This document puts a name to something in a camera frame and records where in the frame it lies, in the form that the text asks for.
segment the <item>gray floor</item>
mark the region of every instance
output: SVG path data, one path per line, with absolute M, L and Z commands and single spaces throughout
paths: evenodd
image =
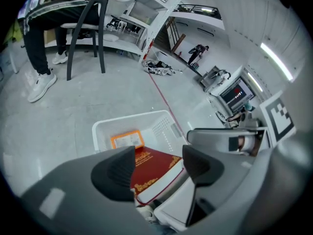
M 29 61 L 0 94 L 1 169 L 17 195 L 59 164 L 93 154 L 91 127 L 99 120 L 168 110 L 185 135 L 191 128 L 222 127 L 191 70 L 153 76 L 156 86 L 129 57 L 105 52 L 106 73 L 101 74 L 92 51 L 78 50 L 72 80 L 66 81 L 66 65 L 52 65 L 54 53 L 47 57 L 58 80 L 42 99 L 27 101 L 36 81 Z

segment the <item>white wall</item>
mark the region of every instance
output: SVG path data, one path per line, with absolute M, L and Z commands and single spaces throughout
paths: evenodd
M 296 80 L 288 86 L 281 99 L 288 110 L 298 131 L 309 131 L 313 128 L 313 58 L 306 60 Z
M 223 42 L 227 43 L 227 46 L 230 47 L 229 38 L 225 30 L 222 30 L 220 28 L 217 28 L 211 24 L 202 23 L 196 20 L 186 19 L 186 18 L 175 18 L 175 23 L 183 23 L 187 24 L 188 27 L 194 28 L 197 30 L 197 28 L 203 29 L 205 31 L 208 31 L 214 35 L 214 39 L 219 38 Z
M 182 0 L 183 4 L 197 4 L 197 5 L 206 5 L 211 7 L 216 7 L 214 0 Z
M 181 57 L 185 61 L 189 60 L 191 54 L 188 54 L 188 51 L 194 46 L 198 44 L 209 46 L 209 51 L 206 51 L 203 58 L 198 62 L 199 68 L 197 71 L 201 75 L 204 75 L 206 71 L 210 71 L 214 66 L 217 66 L 222 70 L 225 69 L 230 73 L 234 73 L 246 61 L 246 58 L 240 52 L 229 48 L 227 43 L 217 37 L 211 37 L 210 35 L 202 33 L 194 28 L 182 26 L 180 24 L 177 24 L 177 28 L 179 33 L 184 33 L 186 37 L 175 53 L 179 54 L 179 52 L 182 51 Z
M 196 13 L 189 13 L 189 12 L 172 12 L 171 17 L 187 18 L 187 19 L 191 19 L 191 20 L 196 20 L 198 22 L 210 24 L 210 25 L 213 25 L 217 28 L 225 30 L 224 23 L 222 20 L 208 17 L 205 15 L 200 15 L 200 14 L 196 14 Z

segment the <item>white shirt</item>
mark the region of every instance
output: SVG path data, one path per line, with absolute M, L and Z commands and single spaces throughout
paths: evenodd
M 134 0 L 108 0 L 106 15 L 119 18 L 133 1 Z

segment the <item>white shelving unit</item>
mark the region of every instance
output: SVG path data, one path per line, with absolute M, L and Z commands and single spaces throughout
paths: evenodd
M 170 16 L 174 8 L 180 3 L 181 0 L 166 0 L 166 2 L 163 2 L 162 0 L 146 0 L 145 5 L 150 7 L 153 7 L 154 4 L 159 4 L 160 7 L 158 9 L 154 9 L 158 11 L 158 15 L 153 20 L 151 25 L 148 25 L 144 23 L 141 20 L 138 20 L 134 17 L 130 16 L 130 12 L 133 9 L 134 3 L 132 3 L 126 14 L 123 14 L 120 18 L 122 20 L 126 20 L 130 23 L 133 23 L 135 25 L 138 25 L 140 27 L 144 28 L 144 33 L 141 35 L 141 38 L 139 39 L 137 45 L 124 41 L 124 40 L 117 40 L 116 42 L 109 42 L 109 41 L 103 41 L 103 45 L 105 47 L 112 47 L 120 50 L 125 50 L 131 53 L 135 53 L 140 56 L 139 62 L 141 63 L 143 60 L 144 55 L 147 53 L 151 41 L 157 36 L 158 32 L 163 27 L 164 23 L 166 22 L 167 18 Z M 67 44 L 70 44 L 70 41 L 72 39 L 72 36 L 67 36 Z M 92 45 L 92 38 L 86 38 L 86 39 L 78 39 L 76 42 L 77 45 Z M 45 45 L 45 47 L 52 47 L 56 46 L 56 41 L 52 41 Z
M 70 44 L 71 40 L 72 40 L 72 36 L 68 35 L 67 44 Z M 77 39 L 76 44 L 77 45 L 92 45 L 92 38 Z M 56 45 L 57 45 L 56 40 L 54 40 L 46 44 L 45 47 L 47 48 L 47 47 L 52 47 Z M 142 51 L 139 49 L 139 47 L 136 44 L 133 44 L 131 42 L 127 42 L 121 39 L 118 39 L 115 42 L 109 42 L 109 41 L 103 40 L 103 46 L 116 48 L 116 49 L 122 49 L 125 51 L 129 51 L 131 53 L 134 53 L 134 54 L 142 55 Z
M 138 25 L 140 25 L 140 26 L 142 26 L 142 27 L 144 27 L 146 29 L 150 28 L 150 25 L 147 25 L 146 23 L 144 23 L 144 22 L 142 22 L 142 21 L 140 21 L 140 20 L 138 20 L 136 18 L 131 17 L 130 15 L 123 14 L 120 18 L 128 20 L 128 21 L 130 21 L 132 23 L 138 24 Z

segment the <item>white plastic basket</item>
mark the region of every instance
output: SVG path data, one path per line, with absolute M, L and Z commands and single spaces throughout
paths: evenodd
M 111 137 L 139 130 L 145 146 L 182 157 L 182 146 L 187 144 L 168 111 L 148 112 L 96 122 L 92 127 L 96 152 L 112 149 Z

